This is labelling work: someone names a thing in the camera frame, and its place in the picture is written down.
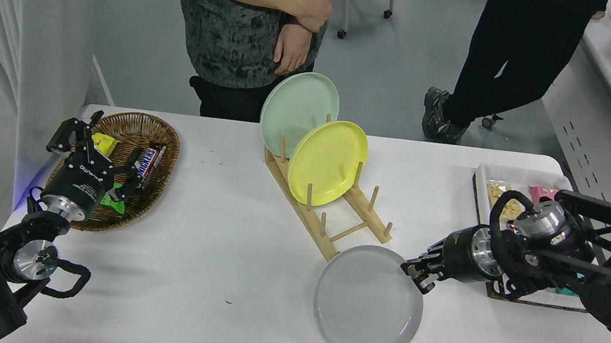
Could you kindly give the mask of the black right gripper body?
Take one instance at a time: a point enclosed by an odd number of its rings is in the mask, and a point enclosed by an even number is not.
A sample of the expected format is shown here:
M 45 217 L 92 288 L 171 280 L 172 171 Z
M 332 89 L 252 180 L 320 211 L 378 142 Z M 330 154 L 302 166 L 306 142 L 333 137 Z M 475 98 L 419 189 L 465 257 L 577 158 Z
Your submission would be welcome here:
M 438 243 L 441 257 L 439 280 L 480 283 L 481 273 L 473 257 L 474 235 L 480 228 L 469 227 L 450 233 Z

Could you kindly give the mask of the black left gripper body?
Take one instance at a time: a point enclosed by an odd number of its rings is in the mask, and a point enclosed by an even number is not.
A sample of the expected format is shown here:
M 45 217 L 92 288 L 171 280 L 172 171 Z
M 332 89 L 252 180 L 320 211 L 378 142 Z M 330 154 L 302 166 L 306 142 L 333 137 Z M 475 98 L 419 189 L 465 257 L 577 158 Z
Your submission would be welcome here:
M 112 164 L 105 157 L 87 160 L 72 154 L 49 182 L 47 195 L 67 198 L 81 209 L 95 210 L 114 186 Z

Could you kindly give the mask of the person's right hand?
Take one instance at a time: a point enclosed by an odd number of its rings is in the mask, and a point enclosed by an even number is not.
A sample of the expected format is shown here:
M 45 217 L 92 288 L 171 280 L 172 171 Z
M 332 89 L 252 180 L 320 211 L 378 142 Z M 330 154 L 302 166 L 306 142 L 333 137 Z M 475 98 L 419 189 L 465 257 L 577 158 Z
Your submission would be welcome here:
M 296 0 L 296 7 L 290 13 L 303 28 L 318 32 L 332 15 L 332 0 Z

